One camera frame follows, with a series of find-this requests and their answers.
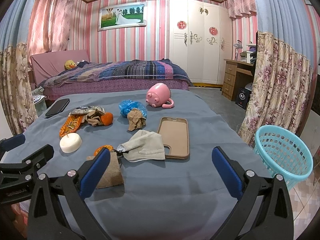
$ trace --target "bolt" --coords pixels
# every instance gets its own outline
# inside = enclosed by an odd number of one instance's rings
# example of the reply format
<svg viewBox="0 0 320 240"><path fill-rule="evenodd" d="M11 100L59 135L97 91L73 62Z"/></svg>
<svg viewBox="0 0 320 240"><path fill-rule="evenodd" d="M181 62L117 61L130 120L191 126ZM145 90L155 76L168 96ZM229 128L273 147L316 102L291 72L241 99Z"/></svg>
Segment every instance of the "bolt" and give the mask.
<svg viewBox="0 0 320 240"><path fill-rule="evenodd" d="M44 173L41 173L41 174L39 175L39 179L41 179L41 180L45 179L45 174L44 174Z"/></svg>
<svg viewBox="0 0 320 240"><path fill-rule="evenodd" d="M73 177L77 172L75 170L68 171L68 176Z"/></svg>
<svg viewBox="0 0 320 240"><path fill-rule="evenodd" d="M24 177L26 180L31 180L32 179L32 177L31 177L31 175L26 175L25 177Z"/></svg>
<svg viewBox="0 0 320 240"><path fill-rule="evenodd" d="M283 180L283 176L281 174L277 174L276 178L277 180L280 180L280 181Z"/></svg>
<svg viewBox="0 0 320 240"><path fill-rule="evenodd" d="M253 177L254 171L248 170L245 174L247 174L247 176L249 176L249 177Z"/></svg>

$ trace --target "basket rim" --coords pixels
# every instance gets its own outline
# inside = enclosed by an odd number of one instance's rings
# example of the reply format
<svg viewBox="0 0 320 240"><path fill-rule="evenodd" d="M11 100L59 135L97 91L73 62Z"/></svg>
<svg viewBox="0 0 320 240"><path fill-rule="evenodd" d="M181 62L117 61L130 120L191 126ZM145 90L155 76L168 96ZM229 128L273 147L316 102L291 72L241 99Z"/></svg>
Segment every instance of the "basket rim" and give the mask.
<svg viewBox="0 0 320 240"><path fill-rule="evenodd" d="M271 163L276 164L276 165L277 165L277 168L278 168L281 172L283 172L285 175L291 177L291 179L296 178L296 179L298 179L299 181L303 181L303 180L307 179L307 178L310 176L310 174L311 174L311 172L312 172L312 170L313 170L313 165L310 165L310 166L309 166L309 170L308 170L308 172L307 172L306 174L304 174L304 175L296 175L296 174L293 174L293 173L285 170L284 168L282 168L280 165L278 165L278 164L267 154L267 152L266 152L265 149L262 147L262 144L261 144L261 142L260 142L260 140L259 140L259 137L260 137L259 135L260 135L260 132L261 132L263 129L267 129L268 127L277 127L277 129L280 129L280 130L282 130L282 131L284 131L284 132L286 132L286 133L287 133L287 132L290 132L289 130L287 130L287 129L283 128L283 127L280 127L280 126L276 126L276 125L269 125L269 124L268 124L268 125L263 125L263 126L261 126L261 127L256 131L256 135L255 135L255 137L254 137L254 141L255 141L255 143L256 143L256 147L258 147L258 149L259 149L259 152L263 155L263 157L265 158L266 161L268 161L268 162L270 161ZM306 156L306 158L308 159L308 161L309 161L310 163L313 163L312 155L311 155L311 153L310 153L309 148L306 146L306 144L305 144L298 136L296 136L294 133L292 133L292 132L290 132L290 133L292 134L292 136L293 136L294 139L297 139L298 141L300 141L301 144L307 149L308 154L305 154L305 156Z"/></svg>

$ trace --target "framed wedding photo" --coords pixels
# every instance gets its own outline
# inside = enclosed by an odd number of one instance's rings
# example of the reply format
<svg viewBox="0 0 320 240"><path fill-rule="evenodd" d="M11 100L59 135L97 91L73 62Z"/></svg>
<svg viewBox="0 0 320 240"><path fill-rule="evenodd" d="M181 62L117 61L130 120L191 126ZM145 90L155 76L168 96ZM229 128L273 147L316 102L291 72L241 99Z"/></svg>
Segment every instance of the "framed wedding photo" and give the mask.
<svg viewBox="0 0 320 240"><path fill-rule="evenodd" d="M134 2L100 8L98 31L146 26L146 6L146 2Z"/></svg>

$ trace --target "pink headboard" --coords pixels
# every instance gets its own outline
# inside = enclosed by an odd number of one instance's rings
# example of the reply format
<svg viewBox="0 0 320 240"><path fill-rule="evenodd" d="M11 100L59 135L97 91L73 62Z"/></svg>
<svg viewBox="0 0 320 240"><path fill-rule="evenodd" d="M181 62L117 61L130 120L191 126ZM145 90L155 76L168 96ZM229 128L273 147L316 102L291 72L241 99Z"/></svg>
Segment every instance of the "pink headboard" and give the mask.
<svg viewBox="0 0 320 240"><path fill-rule="evenodd" d="M64 50L32 55L31 66L35 74L36 84L43 80L54 77L64 71L64 64L68 60L88 61L89 57L86 50Z"/></svg>

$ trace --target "brown phone case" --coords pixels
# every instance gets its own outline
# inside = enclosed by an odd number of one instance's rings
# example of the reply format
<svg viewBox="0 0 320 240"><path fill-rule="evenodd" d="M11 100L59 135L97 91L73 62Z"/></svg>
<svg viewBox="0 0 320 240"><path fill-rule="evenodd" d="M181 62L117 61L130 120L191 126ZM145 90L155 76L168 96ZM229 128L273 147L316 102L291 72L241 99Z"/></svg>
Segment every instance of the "brown phone case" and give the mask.
<svg viewBox="0 0 320 240"><path fill-rule="evenodd" d="M170 149L166 159L186 160L189 152L188 121L182 118L163 117L158 134L161 134L165 147Z"/></svg>

